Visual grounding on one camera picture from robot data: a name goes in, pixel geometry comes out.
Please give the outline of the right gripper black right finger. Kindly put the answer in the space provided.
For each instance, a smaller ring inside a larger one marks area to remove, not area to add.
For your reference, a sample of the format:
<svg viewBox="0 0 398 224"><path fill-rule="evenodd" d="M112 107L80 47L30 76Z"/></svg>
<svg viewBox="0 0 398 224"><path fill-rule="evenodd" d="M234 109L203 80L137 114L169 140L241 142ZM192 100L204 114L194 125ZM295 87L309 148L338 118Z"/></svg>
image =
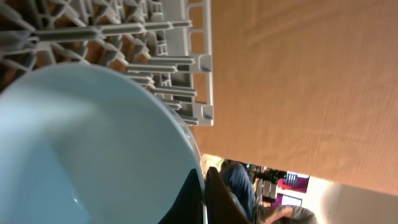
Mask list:
<svg viewBox="0 0 398 224"><path fill-rule="evenodd" d="M250 224L215 167L209 167L206 173L205 200L209 224Z"/></svg>

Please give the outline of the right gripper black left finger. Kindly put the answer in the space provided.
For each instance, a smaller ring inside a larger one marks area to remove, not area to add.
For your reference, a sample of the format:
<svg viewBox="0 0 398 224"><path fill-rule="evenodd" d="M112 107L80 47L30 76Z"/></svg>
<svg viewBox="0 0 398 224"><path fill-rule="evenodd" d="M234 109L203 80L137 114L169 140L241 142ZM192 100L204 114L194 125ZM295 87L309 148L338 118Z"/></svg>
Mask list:
<svg viewBox="0 0 398 224"><path fill-rule="evenodd" d="M202 224L203 207L197 171L192 169L173 205L159 224Z"/></svg>

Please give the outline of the light blue bowl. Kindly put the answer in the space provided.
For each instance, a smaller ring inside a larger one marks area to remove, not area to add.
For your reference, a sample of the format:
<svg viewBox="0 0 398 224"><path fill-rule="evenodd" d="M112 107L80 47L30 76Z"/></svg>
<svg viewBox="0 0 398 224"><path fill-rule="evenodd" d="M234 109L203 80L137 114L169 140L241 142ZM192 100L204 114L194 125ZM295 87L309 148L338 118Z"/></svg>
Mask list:
<svg viewBox="0 0 398 224"><path fill-rule="evenodd" d="M159 223L200 153L182 118L137 82L64 63L1 93L2 223Z"/></svg>

